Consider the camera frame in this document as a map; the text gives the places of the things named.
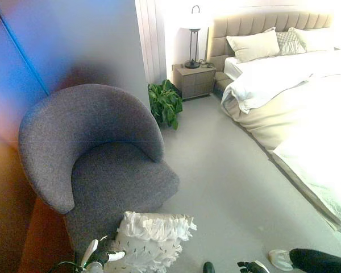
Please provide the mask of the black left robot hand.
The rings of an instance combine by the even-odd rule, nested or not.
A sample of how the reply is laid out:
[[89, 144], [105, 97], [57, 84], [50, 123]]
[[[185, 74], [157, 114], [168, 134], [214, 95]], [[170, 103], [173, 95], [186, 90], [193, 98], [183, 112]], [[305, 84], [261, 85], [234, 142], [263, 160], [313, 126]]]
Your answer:
[[99, 262], [104, 266], [107, 262], [113, 262], [124, 258], [126, 252], [109, 250], [108, 244], [111, 239], [104, 236], [101, 239], [94, 239], [88, 245], [81, 261], [81, 267], [87, 268], [92, 262]]

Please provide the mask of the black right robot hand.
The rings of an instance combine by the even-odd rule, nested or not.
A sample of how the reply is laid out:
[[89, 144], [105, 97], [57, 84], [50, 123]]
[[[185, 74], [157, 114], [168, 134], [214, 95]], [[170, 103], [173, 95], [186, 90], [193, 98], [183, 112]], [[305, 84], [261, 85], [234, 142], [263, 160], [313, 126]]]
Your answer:
[[243, 273], [269, 273], [269, 270], [260, 261], [255, 260], [253, 262], [238, 262], [238, 267], [240, 267], [240, 272]]

